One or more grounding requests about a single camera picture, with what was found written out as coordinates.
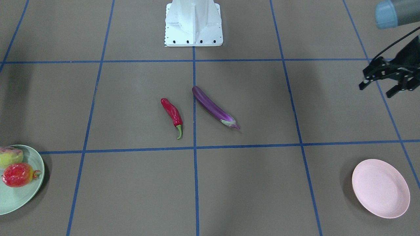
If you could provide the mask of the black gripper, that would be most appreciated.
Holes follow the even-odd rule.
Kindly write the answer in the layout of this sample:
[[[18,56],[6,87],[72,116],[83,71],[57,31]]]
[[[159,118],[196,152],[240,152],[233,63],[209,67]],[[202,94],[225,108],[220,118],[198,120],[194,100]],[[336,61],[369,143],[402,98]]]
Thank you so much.
[[[359,89],[364,90],[372,82],[391,79],[397,82],[386,92],[387,98],[392,98],[402,91],[413,91],[420,85],[420,43],[416,36],[404,46],[392,60],[382,56],[375,57],[363,69],[364,79]]]

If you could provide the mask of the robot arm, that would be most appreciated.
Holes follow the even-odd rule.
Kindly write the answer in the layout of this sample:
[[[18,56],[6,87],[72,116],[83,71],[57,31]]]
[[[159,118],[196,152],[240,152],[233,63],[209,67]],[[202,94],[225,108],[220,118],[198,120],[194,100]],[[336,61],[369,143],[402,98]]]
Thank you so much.
[[[396,28],[420,20],[420,2],[418,0],[383,0],[375,8],[375,21],[378,29]],[[419,27],[396,40],[379,52],[363,69],[363,81],[359,89],[364,90],[372,82],[391,79],[397,82],[386,92],[392,98],[402,91],[413,91],[420,84],[420,42],[419,36],[405,45],[392,60],[386,60],[382,54],[388,49],[419,31]]]

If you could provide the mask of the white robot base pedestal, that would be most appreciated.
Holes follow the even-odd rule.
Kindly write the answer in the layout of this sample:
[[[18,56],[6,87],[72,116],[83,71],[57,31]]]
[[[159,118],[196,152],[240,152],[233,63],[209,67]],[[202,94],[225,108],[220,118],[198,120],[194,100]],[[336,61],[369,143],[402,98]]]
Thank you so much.
[[[173,0],[165,9],[164,46],[223,45],[221,8],[213,0]]]

